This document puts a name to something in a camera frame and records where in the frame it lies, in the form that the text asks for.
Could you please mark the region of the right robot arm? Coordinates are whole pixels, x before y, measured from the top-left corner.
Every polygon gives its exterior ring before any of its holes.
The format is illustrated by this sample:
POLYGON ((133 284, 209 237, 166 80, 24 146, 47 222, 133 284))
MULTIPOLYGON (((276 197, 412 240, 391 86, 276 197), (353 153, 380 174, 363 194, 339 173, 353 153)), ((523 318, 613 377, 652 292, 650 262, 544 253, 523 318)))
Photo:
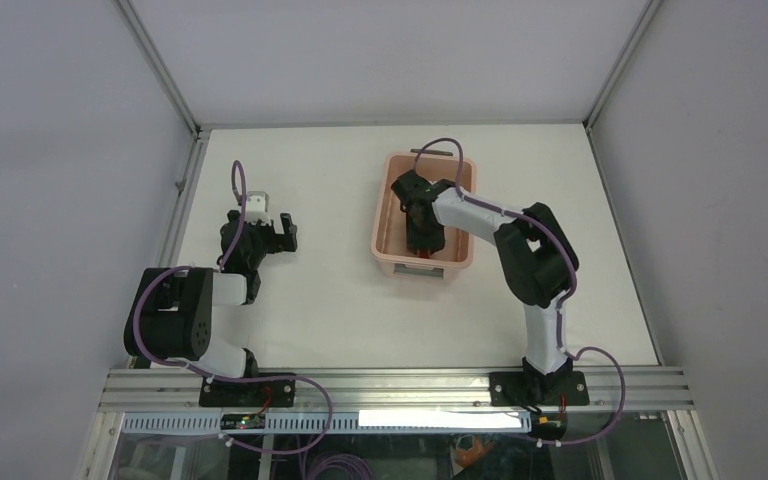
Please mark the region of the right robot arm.
POLYGON ((506 284, 523 305, 527 330, 523 374, 508 398, 523 406, 552 403, 573 372, 562 320, 578 267, 552 210, 535 203, 515 211, 468 194, 451 180, 431 182, 413 170, 397 177, 391 190, 406 216, 410 252, 426 257, 440 251, 447 227, 496 248, 506 284))

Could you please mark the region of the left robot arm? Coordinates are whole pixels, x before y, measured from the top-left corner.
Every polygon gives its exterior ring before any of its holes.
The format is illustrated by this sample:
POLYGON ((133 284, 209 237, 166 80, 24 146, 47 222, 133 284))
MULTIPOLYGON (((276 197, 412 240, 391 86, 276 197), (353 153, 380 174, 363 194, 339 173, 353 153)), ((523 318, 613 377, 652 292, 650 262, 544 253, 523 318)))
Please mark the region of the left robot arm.
POLYGON ((213 331, 213 309, 256 301, 268 255, 295 252, 298 227, 289 213, 282 230, 264 212, 227 213, 220 228, 221 255, 213 267, 147 268, 123 333, 126 351, 164 366, 223 378, 222 392, 237 406, 254 403, 261 380, 254 353, 213 331))

